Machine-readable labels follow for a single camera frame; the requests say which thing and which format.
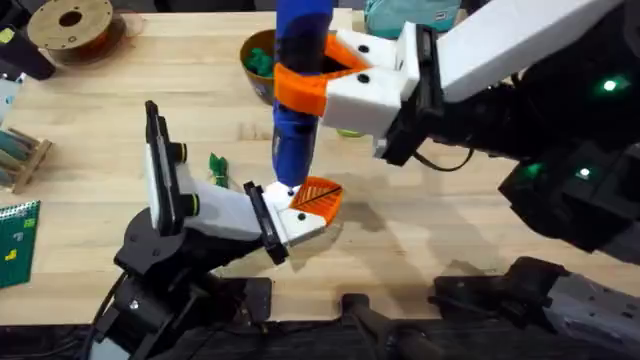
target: teal box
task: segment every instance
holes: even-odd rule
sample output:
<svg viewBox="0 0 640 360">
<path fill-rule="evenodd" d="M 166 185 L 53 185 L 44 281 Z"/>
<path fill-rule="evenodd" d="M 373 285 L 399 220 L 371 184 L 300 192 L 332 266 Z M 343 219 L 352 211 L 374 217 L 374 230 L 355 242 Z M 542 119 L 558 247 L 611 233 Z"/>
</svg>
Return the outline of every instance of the teal box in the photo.
<svg viewBox="0 0 640 360">
<path fill-rule="evenodd" d="M 367 32 L 396 39 L 405 21 L 450 30 L 461 0 L 367 0 L 364 10 Z"/>
</svg>

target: green cable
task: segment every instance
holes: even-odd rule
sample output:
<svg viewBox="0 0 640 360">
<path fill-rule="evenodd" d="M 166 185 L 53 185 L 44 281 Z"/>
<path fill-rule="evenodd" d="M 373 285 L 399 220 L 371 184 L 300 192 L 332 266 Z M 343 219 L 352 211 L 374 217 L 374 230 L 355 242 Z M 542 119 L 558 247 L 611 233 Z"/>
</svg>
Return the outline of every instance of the green cable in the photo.
<svg viewBox="0 0 640 360">
<path fill-rule="evenodd" d="M 213 173 L 214 183 L 225 189 L 229 188 L 229 162 L 214 153 L 209 156 L 209 169 Z"/>
</svg>

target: green led light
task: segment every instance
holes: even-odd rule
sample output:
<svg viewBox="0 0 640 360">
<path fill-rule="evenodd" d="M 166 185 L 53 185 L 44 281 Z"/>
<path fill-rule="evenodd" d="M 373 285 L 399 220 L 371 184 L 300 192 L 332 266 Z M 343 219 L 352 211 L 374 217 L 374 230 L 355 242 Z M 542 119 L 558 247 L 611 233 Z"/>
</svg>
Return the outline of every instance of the green led light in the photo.
<svg viewBox="0 0 640 360">
<path fill-rule="evenodd" d="M 591 176 L 591 169 L 582 168 L 576 172 L 576 176 L 581 178 L 582 180 L 589 180 L 589 176 Z"/>
<path fill-rule="evenodd" d="M 535 178 L 536 176 L 538 176 L 538 173 L 540 173 L 540 170 L 542 170 L 542 164 L 531 164 L 524 168 L 524 173 L 530 178 Z"/>
<path fill-rule="evenodd" d="M 602 85 L 602 88 L 604 89 L 604 91 L 613 91 L 618 87 L 618 83 L 613 81 L 613 80 L 607 80 L 605 81 L 604 85 Z"/>
</svg>

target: black cable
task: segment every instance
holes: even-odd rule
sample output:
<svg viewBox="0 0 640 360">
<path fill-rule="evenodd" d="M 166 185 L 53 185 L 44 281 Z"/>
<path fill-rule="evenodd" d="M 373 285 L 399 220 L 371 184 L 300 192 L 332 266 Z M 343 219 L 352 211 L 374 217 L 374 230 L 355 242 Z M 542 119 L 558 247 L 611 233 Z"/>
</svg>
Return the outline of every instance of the black cable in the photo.
<svg viewBox="0 0 640 360">
<path fill-rule="evenodd" d="M 107 296 L 105 296 L 104 300 L 102 300 L 98 311 L 96 311 L 96 315 L 93 317 L 91 325 L 89 325 L 89 333 L 87 334 L 87 337 L 84 339 L 84 343 L 82 344 L 82 349 L 80 350 L 80 360 L 89 360 L 89 356 L 91 355 L 91 346 L 93 345 L 93 338 L 96 336 L 96 324 L 98 323 L 100 316 L 102 316 L 102 314 L 104 314 L 104 311 L 107 309 L 111 298 L 113 298 L 113 294 L 120 287 L 120 285 L 122 285 L 122 282 L 126 278 L 126 273 L 120 274 L 116 282 L 114 282 L 111 286 L 111 289 L 109 289 Z"/>
<path fill-rule="evenodd" d="M 462 164 L 456 166 L 456 167 L 452 167 L 452 168 L 443 168 L 442 166 L 436 165 L 434 163 L 432 163 L 429 159 L 425 158 L 424 156 L 420 155 L 417 151 L 413 153 L 413 157 L 418 160 L 419 162 L 422 163 L 422 165 L 431 168 L 433 170 L 436 171 L 442 171 L 442 172 L 454 172 L 454 171 L 458 171 L 460 169 L 462 169 L 465 165 L 467 165 L 467 163 L 469 162 L 469 160 L 471 160 L 471 158 L 473 157 L 473 153 L 475 152 L 474 149 L 469 149 L 469 154 L 467 155 L 467 158 L 464 159 L 464 161 L 462 162 Z"/>
</svg>

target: orange triangle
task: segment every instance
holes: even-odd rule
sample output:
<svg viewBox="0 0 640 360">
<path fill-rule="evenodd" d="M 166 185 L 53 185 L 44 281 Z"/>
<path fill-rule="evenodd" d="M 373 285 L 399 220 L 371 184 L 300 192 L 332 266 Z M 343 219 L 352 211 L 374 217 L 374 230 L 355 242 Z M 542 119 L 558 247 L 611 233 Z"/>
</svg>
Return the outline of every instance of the orange triangle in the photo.
<svg viewBox="0 0 640 360">
<path fill-rule="evenodd" d="M 342 186 L 327 179 L 309 176 L 293 198 L 289 208 L 324 217 L 331 224 L 340 210 Z"/>
</svg>

